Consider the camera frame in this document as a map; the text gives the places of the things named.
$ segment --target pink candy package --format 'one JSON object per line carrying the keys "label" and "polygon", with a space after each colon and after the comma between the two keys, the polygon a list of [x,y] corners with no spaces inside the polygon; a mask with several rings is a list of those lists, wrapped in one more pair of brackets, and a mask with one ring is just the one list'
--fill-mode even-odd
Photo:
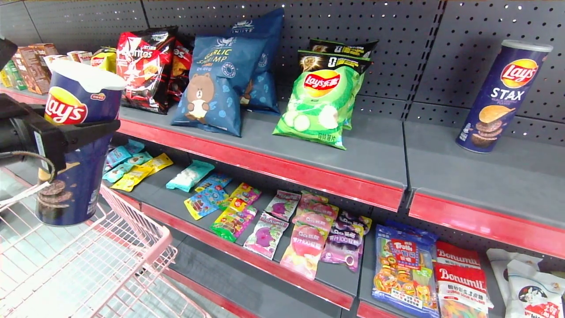
{"label": "pink candy package", "polygon": [[253,233],[245,240],[244,248],[272,260],[280,238],[287,227],[287,222],[263,212]]}
{"label": "pink candy package", "polygon": [[288,221],[294,214],[300,197],[300,194],[277,190],[277,195],[271,200],[264,211],[283,221]]}

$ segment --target lay's logo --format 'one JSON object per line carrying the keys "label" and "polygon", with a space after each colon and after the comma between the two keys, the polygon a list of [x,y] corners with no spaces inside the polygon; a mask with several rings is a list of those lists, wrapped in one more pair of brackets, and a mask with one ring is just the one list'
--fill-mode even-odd
{"label": "lay's logo", "polygon": [[508,88],[520,88],[533,79],[537,70],[536,61],[529,58],[517,59],[504,67],[500,80]]}
{"label": "lay's logo", "polygon": [[80,124],[88,115],[88,108],[69,91],[53,86],[49,89],[45,118],[53,124]]}

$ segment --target lay's chip canister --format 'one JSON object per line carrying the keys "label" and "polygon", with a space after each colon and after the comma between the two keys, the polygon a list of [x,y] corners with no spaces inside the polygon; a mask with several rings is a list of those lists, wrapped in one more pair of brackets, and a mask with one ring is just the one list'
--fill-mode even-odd
{"label": "lay's chip canister", "polygon": [[461,147],[489,153],[516,115],[553,46],[504,40],[475,103],[455,140]]}
{"label": "lay's chip canister", "polygon": [[[118,116],[125,81],[90,65],[57,60],[45,106],[45,119],[55,125],[109,121]],[[36,215],[53,226],[90,219],[96,210],[104,161],[112,134],[65,154],[66,168],[37,195]],[[38,178],[49,174],[40,168]]]}

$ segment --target white snack bag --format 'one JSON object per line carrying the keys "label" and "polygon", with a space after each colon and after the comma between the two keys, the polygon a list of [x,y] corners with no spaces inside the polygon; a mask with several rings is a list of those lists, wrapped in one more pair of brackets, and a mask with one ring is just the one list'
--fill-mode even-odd
{"label": "white snack bag", "polygon": [[526,263],[508,263],[510,298],[505,318],[564,318],[561,296],[565,279],[538,270]]}
{"label": "white snack bag", "polygon": [[540,270],[538,263],[541,261],[539,257],[533,257],[526,254],[512,253],[500,248],[490,248],[486,255],[490,260],[490,264],[494,271],[494,276],[500,288],[504,304],[508,305],[508,297],[510,297],[510,289],[508,287],[508,271],[507,266],[511,260],[519,260],[533,266],[536,270]]}

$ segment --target brown bear character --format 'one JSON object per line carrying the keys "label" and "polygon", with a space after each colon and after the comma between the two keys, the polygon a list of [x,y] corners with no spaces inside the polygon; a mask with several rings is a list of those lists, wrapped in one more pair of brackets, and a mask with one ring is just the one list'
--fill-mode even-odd
{"label": "brown bear character", "polygon": [[249,104],[249,101],[251,100],[251,90],[252,89],[253,89],[253,81],[250,80],[249,84],[245,88],[244,94],[241,95],[240,104],[242,106],[246,106],[246,105]]}
{"label": "brown bear character", "polygon": [[186,89],[188,113],[185,116],[192,121],[206,123],[204,116],[210,109],[208,103],[214,98],[214,82],[210,73],[204,75],[194,74]]}

